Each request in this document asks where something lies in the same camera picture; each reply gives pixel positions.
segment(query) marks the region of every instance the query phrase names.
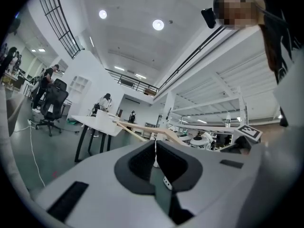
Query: hair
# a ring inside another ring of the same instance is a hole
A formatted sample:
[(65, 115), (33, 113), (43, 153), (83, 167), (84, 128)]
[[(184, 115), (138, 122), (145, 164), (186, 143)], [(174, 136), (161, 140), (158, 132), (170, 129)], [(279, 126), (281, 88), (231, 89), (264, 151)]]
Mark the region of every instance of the hair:
[(107, 99), (107, 100), (110, 100), (111, 95), (109, 93), (106, 93), (105, 96), (104, 96), (104, 98)]
[[(219, 19), (219, 15), (224, 13), (224, 0), (213, 0), (213, 10), (215, 13), (215, 16)], [(224, 24), (226, 27), (229, 27), (229, 19), (219, 19), (222, 24)], [(264, 47), (265, 47), (265, 53), (268, 60), (268, 66), (271, 71), (275, 72), (276, 70), (276, 53), (274, 50), (274, 45), (272, 43), (271, 37), (269, 35), (269, 32), (265, 25), (260, 25), (259, 27), (262, 31), (263, 39), (264, 39)]]

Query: black pants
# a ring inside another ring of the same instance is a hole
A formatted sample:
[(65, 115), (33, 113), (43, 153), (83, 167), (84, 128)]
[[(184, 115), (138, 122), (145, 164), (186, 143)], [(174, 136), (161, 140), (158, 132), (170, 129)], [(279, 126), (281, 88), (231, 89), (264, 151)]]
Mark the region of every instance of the black pants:
[(46, 89), (43, 89), (41, 87), (39, 88), (38, 93), (34, 99), (33, 109), (37, 108), (38, 102), (39, 102), (40, 98), (43, 96), (43, 94), (45, 93), (45, 91), (46, 91)]

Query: pillar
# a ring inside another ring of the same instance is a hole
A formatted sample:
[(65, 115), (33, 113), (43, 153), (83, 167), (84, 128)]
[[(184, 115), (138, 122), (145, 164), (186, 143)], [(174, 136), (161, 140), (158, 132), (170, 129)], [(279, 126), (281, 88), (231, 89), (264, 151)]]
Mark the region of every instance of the pillar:
[[(173, 107), (174, 107), (175, 96), (176, 96), (176, 94), (173, 93), (172, 91), (169, 91), (167, 93), (166, 104), (165, 104), (165, 107), (162, 112), (160, 128), (168, 129), (168, 127), (169, 127), (171, 111), (173, 110)], [(163, 136), (163, 134), (158, 133), (156, 139), (165, 140), (165, 136)]]
[(34, 63), (36, 62), (36, 60), (37, 60), (37, 57), (34, 58), (34, 59), (32, 60), (32, 62), (30, 63), (29, 68), (28, 68), (27, 71), (25, 72), (25, 78), (28, 77), (29, 72), (30, 72), (30, 70), (32, 69), (32, 67), (33, 67)]

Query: staircase railing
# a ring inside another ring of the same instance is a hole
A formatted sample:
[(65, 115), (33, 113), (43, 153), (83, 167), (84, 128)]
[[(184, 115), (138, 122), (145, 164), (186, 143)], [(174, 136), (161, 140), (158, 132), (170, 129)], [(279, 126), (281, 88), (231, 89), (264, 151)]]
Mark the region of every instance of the staircase railing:
[(80, 52), (80, 48), (67, 23), (60, 0), (40, 0), (40, 3), (59, 41), (71, 58), (74, 58)]

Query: black strip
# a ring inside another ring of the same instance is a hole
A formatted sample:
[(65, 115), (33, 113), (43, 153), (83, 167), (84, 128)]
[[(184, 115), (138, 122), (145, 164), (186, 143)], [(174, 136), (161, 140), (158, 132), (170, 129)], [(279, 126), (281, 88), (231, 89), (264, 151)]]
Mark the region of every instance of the black strip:
[(126, 98), (127, 100), (129, 100), (129, 101), (133, 101), (133, 102), (135, 102), (135, 103), (138, 103), (138, 104), (140, 104), (139, 102), (137, 102), (137, 101), (134, 101), (134, 100), (131, 100), (131, 99), (129, 99), (129, 98)]
[(241, 169), (244, 165), (243, 163), (231, 161), (231, 160), (221, 160), (220, 164), (231, 166), (231, 167), (238, 168), (238, 169)]
[(188, 56), (183, 62), (182, 64), (168, 77), (168, 79), (161, 85), (161, 87), (159, 88), (160, 90), (173, 78), (173, 76), (175, 76), (189, 61), (190, 58), (193, 58), (196, 54), (198, 54), (201, 50), (202, 50), (202, 46), (203, 45), (207, 45), (208, 43), (210, 43), (215, 37), (217, 37), (221, 32), (223, 32), (223, 30), (225, 30), (226, 28), (223, 26), (218, 27), (210, 36), (207, 37), (207, 39), (205, 39), (203, 41), (203, 43), (196, 48), (191, 54), (190, 56)]
[(48, 209), (48, 213), (61, 222), (64, 222), (78, 203), (89, 184), (75, 181)]

